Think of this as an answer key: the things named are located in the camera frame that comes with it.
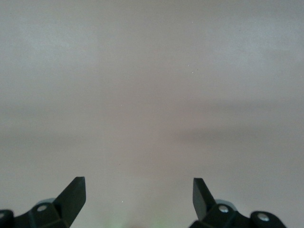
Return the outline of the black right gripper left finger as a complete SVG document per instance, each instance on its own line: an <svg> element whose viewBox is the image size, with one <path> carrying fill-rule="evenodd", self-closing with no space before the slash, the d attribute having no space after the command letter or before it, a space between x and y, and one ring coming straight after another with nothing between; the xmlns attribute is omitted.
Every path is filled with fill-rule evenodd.
<svg viewBox="0 0 304 228"><path fill-rule="evenodd" d="M10 209L0 211L1 228L69 228L86 202L85 177L75 177L56 197L37 203L15 216Z"/></svg>

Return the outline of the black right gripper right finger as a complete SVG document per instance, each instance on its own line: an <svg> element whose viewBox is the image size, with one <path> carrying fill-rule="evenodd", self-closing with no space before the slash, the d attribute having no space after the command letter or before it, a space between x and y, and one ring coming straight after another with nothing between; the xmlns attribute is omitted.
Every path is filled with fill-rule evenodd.
<svg viewBox="0 0 304 228"><path fill-rule="evenodd" d="M193 179L192 202L198 219L191 228L285 228L274 214L254 211L245 217L229 202L216 201L202 178Z"/></svg>

